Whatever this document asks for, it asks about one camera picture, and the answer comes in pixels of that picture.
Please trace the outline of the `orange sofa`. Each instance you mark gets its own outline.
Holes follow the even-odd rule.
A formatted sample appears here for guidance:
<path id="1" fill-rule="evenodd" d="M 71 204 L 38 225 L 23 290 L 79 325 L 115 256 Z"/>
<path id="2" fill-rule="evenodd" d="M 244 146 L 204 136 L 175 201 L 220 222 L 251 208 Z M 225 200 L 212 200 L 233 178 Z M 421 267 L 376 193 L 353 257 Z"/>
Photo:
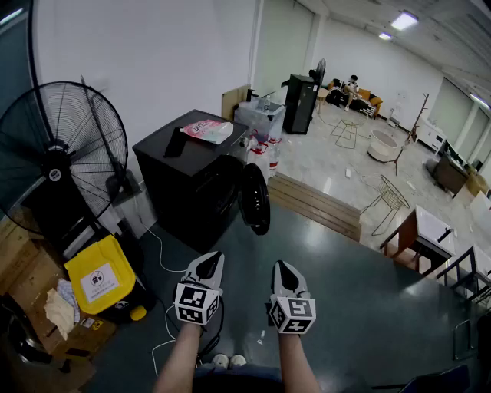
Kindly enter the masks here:
<path id="1" fill-rule="evenodd" d="M 376 118 L 383 103 L 381 98 L 365 89 L 360 89 L 359 95 L 358 99 L 352 101 L 350 110 L 366 114 L 369 118 Z"/>

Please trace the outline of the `grey utility box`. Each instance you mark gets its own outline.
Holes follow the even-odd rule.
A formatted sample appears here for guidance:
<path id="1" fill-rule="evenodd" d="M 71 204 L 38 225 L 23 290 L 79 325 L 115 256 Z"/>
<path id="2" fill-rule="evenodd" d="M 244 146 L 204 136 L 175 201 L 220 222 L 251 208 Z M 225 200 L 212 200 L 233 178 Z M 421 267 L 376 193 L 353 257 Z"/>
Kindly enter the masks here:
<path id="1" fill-rule="evenodd" d="M 116 174 L 109 176 L 105 186 L 112 206 L 119 206 L 142 193 L 141 186 L 129 169 L 126 169 L 125 174 L 120 178 Z"/>

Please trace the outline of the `person's right forearm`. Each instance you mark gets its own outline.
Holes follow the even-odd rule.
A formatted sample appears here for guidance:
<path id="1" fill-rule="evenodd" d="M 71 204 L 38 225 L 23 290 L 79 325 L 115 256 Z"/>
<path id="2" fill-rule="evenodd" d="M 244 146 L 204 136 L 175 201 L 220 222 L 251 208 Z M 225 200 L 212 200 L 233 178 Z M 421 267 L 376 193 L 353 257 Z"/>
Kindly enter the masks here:
<path id="1" fill-rule="evenodd" d="M 278 342 L 285 393 L 321 393 L 300 336 L 279 333 Z"/>

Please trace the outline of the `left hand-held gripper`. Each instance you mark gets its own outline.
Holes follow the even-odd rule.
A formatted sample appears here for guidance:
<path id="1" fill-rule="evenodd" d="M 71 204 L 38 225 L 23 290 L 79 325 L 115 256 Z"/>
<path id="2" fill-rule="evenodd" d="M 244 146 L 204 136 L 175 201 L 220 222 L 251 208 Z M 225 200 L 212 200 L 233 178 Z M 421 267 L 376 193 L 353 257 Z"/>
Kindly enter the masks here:
<path id="1" fill-rule="evenodd" d="M 178 320 L 201 326 L 209 322 L 222 297 L 224 264 L 225 255 L 220 251 L 203 254 L 189 264 L 174 291 Z"/>

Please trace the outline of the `dark brown desk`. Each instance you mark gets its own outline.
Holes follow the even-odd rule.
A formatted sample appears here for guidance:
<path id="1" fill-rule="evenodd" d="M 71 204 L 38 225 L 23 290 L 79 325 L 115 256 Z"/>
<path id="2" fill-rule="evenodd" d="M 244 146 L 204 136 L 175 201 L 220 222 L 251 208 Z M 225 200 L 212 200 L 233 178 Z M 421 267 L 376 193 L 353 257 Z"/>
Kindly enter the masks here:
<path id="1" fill-rule="evenodd" d="M 449 154 L 443 154 L 433 169 L 436 184 L 455 197 L 467 182 L 469 175 Z"/>

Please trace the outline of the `black rectangular case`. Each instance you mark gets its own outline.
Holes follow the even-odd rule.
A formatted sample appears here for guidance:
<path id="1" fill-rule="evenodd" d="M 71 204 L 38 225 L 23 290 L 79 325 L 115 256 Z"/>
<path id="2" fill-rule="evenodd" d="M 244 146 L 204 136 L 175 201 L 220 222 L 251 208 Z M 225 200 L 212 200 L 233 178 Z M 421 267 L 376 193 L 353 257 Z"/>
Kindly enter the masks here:
<path id="1" fill-rule="evenodd" d="M 60 253 L 87 229 L 101 234 L 95 215 L 70 177 L 43 181 L 22 205 L 31 210 L 43 237 Z"/>

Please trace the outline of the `brown cardboard box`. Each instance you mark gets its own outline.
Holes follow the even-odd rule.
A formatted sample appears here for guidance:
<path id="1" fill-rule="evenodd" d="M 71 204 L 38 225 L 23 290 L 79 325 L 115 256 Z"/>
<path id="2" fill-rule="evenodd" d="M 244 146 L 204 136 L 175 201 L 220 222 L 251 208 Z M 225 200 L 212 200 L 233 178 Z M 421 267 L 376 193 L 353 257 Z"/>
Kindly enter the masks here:
<path id="1" fill-rule="evenodd" d="M 12 218 L 0 221 L 0 296 L 3 296 L 29 264 L 46 252 L 58 265 L 61 254 L 41 235 L 29 208 L 20 206 Z"/>
<path id="2" fill-rule="evenodd" d="M 58 266 L 38 264 L 24 271 L 8 294 L 21 306 L 49 355 L 59 359 L 90 359 L 114 335 L 117 326 L 97 315 L 82 312 L 80 320 L 64 338 L 44 310 L 48 291 L 56 289 L 62 277 Z"/>

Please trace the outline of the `large ceiling light panel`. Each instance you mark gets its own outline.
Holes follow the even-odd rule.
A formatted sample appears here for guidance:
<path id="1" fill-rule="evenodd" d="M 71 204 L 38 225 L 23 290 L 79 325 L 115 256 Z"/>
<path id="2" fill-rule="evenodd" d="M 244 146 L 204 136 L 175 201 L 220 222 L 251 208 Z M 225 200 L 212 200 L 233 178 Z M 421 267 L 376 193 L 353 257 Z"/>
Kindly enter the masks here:
<path id="1" fill-rule="evenodd" d="M 401 12 L 399 16 L 390 24 L 390 26 L 398 31 L 403 31 L 416 25 L 418 21 L 418 17 L 410 12 Z"/>

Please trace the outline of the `metal frame chair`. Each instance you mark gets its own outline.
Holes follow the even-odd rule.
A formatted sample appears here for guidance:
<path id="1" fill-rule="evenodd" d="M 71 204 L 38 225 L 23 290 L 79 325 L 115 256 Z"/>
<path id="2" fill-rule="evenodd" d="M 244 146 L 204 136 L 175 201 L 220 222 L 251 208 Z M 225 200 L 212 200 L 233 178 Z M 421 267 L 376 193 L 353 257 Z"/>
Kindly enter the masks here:
<path id="1" fill-rule="evenodd" d="M 491 362 L 491 314 L 481 316 L 475 323 L 467 319 L 453 328 L 453 359 L 459 361 L 477 355 Z"/>

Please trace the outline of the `person's blue jeans legs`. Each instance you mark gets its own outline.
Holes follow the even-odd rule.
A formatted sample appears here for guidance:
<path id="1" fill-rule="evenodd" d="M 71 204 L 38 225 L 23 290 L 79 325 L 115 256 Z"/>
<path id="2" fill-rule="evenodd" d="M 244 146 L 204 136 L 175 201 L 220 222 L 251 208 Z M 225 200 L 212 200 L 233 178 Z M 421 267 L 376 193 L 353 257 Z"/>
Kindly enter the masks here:
<path id="1" fill-rule="evenodd" d="M 195 371 L 192 393 L 285 393 L 285 387 L 278 368 L 206 364 Z"/>

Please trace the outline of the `pink detergent refill pouch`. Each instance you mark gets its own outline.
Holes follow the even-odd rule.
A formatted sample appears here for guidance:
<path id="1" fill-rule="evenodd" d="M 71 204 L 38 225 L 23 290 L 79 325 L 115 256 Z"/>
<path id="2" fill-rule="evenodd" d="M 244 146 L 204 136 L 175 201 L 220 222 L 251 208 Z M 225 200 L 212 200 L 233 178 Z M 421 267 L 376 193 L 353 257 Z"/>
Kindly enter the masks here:
<path id="1" fill-rule="evenodd" d="M 233 125 L 228 121 L 220 122 L 208 119 L 181 127 L 180 132 L 189 137 L 220 145 L 232 135 Z"/>

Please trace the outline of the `black bin with yellow lid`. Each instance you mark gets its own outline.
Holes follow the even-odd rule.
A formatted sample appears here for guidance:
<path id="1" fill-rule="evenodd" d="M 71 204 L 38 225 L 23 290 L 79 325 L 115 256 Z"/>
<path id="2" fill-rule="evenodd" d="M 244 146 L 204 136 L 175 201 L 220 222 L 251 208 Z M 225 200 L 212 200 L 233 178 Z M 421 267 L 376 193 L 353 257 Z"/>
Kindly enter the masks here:
<path id="1" fill-rule="evenodd" d="M 112 235 L 81 250 L 64 267 L 86 314 L 115 324 L 137 322 L 157 303 Z"/>

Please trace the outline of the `black washing machine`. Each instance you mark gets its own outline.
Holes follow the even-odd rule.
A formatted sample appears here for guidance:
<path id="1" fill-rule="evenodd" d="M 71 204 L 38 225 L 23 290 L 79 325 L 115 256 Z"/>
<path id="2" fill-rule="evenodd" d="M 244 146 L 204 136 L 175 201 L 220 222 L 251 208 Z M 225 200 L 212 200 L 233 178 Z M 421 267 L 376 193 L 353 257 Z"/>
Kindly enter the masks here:
<path id="1" fill-rule="evenodd" d="M 220 145 L 187 137 L 178 157 L 166 155 L 175 131 L 206 120 L 224 121 L 194 109 L 133 146 L 159 224 L 200 253 L 214 247 L 239 213 L 249 135 L 246 125 L 233 123 L 232 135 Z"/>

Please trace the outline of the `black frame table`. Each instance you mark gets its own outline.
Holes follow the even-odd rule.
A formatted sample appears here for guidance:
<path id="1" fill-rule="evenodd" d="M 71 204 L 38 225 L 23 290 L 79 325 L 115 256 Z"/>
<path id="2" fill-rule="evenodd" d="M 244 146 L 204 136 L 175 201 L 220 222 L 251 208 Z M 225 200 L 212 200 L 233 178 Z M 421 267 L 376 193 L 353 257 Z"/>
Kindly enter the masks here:
<path id="1" fill-rule="evenodd" d="M 436 280 L 471 302 L 491 298 L 491 256 L 471 246 L 437 274 Z"/>

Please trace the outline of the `brown wooden board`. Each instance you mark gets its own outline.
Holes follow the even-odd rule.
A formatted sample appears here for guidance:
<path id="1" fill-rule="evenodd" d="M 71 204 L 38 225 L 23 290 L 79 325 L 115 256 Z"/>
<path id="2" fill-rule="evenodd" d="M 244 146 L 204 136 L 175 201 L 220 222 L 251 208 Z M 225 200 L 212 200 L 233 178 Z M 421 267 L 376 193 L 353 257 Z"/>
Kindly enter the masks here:
<path id="1" fill-rule="evenodd" d="M 223 93 L 221 117 L 228 121 L 232 121 L 234 119 L 235 109 L 241 102 L 246 101 L 250 88 L 251 84 L 246 84 Z"/>

